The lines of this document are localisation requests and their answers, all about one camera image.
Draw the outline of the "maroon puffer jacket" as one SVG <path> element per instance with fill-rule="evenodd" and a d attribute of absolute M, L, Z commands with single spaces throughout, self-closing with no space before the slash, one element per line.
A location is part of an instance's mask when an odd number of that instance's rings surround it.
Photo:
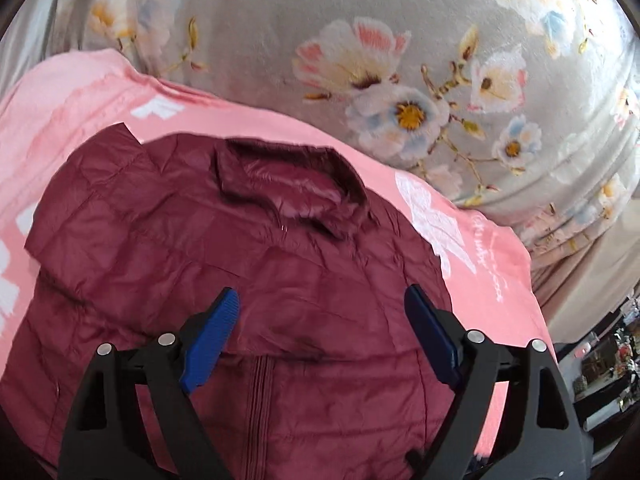
<path fill-rule="evenodd" d="M 1 405 L 49 463 L 99 344 L 142 347 L 226 287 L 239 322 L 193 401 L 236 478 L 405 479 L 448 408 L 404 309 L 412 284 L 450 308 L 439 258 L 330 148 L 111 126 L 25 247 L 39 275 Z"/>

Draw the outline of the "beige bed skirt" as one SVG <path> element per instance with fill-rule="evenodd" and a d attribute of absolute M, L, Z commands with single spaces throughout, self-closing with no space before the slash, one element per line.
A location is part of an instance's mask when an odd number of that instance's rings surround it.
<path fill-rule="evenodd" d="M 552 341 L 580 341 L 639 284 L 639 201 L 597 240 L 533 277 Z"/>

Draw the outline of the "cluttered dark shelf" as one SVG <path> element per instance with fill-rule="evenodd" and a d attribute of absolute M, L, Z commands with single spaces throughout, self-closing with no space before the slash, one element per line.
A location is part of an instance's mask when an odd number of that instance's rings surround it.
<path fill-rule="evenodd" d="M 572 344 L 554 346 L 578 422 L 591 432 L 639 400 L 639 299 L 628 298 Z"/>

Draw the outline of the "grey floral bedsheet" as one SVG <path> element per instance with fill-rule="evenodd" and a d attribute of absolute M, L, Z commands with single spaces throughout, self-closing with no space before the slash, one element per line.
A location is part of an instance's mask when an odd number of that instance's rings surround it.
<path fill-rule="evenodd" d="M 639 40 L 616 0 L 25 0 L 2 86 L 102 49 L 410 170 L 538 258 L 639 203 Z"/>

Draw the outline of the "pink towel blanket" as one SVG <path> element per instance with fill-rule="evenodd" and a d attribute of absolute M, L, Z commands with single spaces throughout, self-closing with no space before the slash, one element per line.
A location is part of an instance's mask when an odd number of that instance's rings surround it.
<path fill-rule="evenodd" d="M 514 346 L 549 336 L 530 289 L 528 252 L 511 230 L 291 117 L 165 84 L 113 51 L 72 52 L 37 65 L 1 103 L 3 373 L 39 275 L 25 243 L 41 197 L 74 151 L 116 125 L 142 143 L 187 133 L 337 151 L 432 246 L 451 300 L 446 310 L 464 326 Z"/>

